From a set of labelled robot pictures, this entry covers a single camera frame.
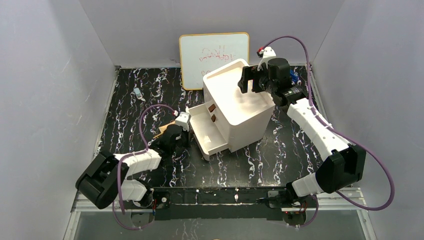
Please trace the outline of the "white bottom drawer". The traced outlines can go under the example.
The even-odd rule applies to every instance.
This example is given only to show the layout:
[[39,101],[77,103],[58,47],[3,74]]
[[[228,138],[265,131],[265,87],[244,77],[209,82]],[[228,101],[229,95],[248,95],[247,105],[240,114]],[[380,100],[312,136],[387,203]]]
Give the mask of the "white bottom drawer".
[[212,155],[229,148],[228,142],[212,122],[204,104],[186,107],[185,110],[190,115],[189,126],[206,161],[210,161]]

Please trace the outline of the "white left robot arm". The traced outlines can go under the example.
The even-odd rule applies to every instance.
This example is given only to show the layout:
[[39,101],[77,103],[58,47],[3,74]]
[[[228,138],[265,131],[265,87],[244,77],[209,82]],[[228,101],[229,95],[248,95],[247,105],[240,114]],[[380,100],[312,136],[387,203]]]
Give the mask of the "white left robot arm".
[[115,201],[140,202],[152,189],[139,180],[128,178],[156,170],[178,148],[189,146],[189,130],[170,124],[148,150],[126,154],[101,151],[77,179],[75,188],[98,209],[104,209]]

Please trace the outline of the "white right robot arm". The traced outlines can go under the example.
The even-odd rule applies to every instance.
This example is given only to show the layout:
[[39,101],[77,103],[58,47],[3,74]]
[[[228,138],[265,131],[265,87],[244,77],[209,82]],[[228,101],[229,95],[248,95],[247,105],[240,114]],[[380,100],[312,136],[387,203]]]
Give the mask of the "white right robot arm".
[[302,87],[293,85],[286,59],[277,57],[261,65],[244,66],[237,85],[243,94],[266,92],[276,106],[286,107],[286,114],[306,133],[323,159],[316,172],[286,184],[283,200],[331,194],[362,179],[366,151],[330,130],[331,124],[321,119]]

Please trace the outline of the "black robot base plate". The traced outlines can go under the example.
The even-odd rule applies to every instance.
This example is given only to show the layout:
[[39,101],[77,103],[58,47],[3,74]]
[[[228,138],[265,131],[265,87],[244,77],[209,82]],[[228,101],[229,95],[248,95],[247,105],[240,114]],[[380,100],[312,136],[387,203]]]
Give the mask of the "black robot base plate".
[[151,211],[157,221],[177,219],[265,219],[304,225],[317,199],[291,198],[284,187],[158,187],[127,210]]

